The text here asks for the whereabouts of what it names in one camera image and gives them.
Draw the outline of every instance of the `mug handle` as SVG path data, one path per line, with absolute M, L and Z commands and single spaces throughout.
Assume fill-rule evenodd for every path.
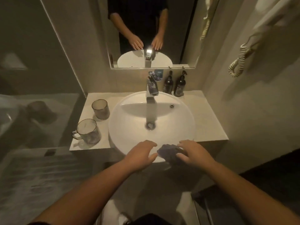
M 75 134 L 77 134 L 78 132 L 77 132 L 77 130 L 75 130 L 75 131 L 73 131 L 72 132 L 72 137 L 74 138 L 74 139 L 76 139 L 76 140 L 81 140 L 82 138 L 79 136 L 79 137 L 77 137 L 77 136 L 75 136 Z

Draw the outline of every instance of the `forearm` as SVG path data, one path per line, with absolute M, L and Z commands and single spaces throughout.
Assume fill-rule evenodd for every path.
M 159 17 L 159 25 L 158 25 L 158 34 L 164 36 L 167 23 L 168 23 L 168 9 L 164 9 L 161 11 L 160 17 Z
M 51 225 L 86 225 L 95 222 L 107 201 L 132 170 L 118 162 L 71 190 L 34 221 Z
M 128 27 L 124 24 L 122 18 L 118 13 L 112 13 L 110 15 L 110 20 L 114 24 L 114 26 L 118 29 L 118 31 L 124 35 L 125 38 L 129 38 L 132 35 L 132 32 L 128 29 Z
M 222 164 L 215 162 L 205 171 L 235 201 L 252 224 L 300 224 L 299 217 L 291 210 Z

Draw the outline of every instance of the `glass cup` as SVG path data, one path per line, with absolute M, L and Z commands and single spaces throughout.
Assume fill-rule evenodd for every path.
M 72 137 L 76 140 L 83 139 L 85 143 L 93 145 L 100 141 L 101 136 L 97 128 L 97 123 L 93 119 L 84 119 L 78 123 L 77 129 L 72 132 Z
M 106 100 L 99 99 L 92 103 L 92 109 L 96 117 L 100 120 L 106 120 L 110 116 L 110 110 Z

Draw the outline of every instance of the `soap dispenser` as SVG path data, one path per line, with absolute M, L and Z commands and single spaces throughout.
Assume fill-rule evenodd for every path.
M 185 75 L 187 75 L 186 71 L 182 71 L 182 75 L 176 80 L 176 85 L 174 88 L 174 95 L 176 97 L 181 97 L 183 96 L 183 90 L 185 88 Z
M 173 89 L 173 80 L 172 80 L 172 74 L 173 71 L 170 71 L 169 76 L 165 80 L 165 83 L 163 84 L 163 92 L 171 94 Z

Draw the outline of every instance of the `chrome faucet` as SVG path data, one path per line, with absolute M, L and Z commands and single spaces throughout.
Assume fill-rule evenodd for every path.
M 149 46 L 147 49 L 144 50 L 145 56 L 145 68 L 151 68 L 151 62 L 154 60 L 155 57 L 155 50 L 152 46 Z
M 159 81 L 161 81 L 161 79 L 157 74 L 155 74 L 154 72 L 149 73 L 149 76 L 147 78 L 146 98 L 158 95 L 158 87 L 156 82 Z

